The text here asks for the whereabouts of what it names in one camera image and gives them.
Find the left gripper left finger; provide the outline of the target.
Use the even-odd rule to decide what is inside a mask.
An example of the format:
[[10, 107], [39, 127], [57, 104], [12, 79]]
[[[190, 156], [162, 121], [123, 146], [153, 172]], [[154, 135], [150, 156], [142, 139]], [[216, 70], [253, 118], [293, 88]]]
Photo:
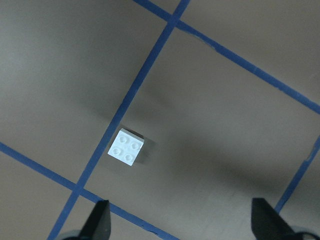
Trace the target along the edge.
[[110, 235], [110, 202], [100, 200], [95, 204], [77, 238], [79, 240], [108, 240]]

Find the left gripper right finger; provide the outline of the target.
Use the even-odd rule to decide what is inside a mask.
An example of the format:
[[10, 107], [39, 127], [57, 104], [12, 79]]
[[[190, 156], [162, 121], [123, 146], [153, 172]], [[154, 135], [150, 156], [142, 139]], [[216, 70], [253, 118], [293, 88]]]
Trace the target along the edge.
[[293, 229], [264, 198], [251, 202], [251, 231], [257, 240], [298, 240]]

